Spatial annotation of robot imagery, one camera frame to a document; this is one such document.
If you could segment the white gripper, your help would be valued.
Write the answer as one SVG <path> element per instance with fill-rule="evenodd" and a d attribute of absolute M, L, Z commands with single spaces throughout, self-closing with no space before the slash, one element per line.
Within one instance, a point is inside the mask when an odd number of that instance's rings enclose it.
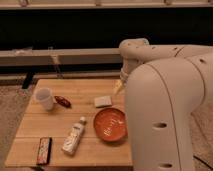
<path fill-rule="evenodd" d="M 114 94 L 118 95 L 125 87 L 125 83 L 127 82 L 127 79 L 130 75 L 130 73 L 133 71 L 134 69 L 134 64 L 130 61 L 124 61 L 123 62 L 123 66 L 121 68 L 121 72 L 120 72 L 120 79 L 121 80 L 117 80 L 115 82 L 114 85 Z"/>

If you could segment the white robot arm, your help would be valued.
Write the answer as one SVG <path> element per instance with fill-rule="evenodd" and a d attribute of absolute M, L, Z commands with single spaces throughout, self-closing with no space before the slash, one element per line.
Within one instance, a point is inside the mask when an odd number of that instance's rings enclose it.
<path fill-rule="evenodd" d="M 134 171 L 195 171 L 189 115 L 213 102 L 213 46 L 119 45 Z"/>

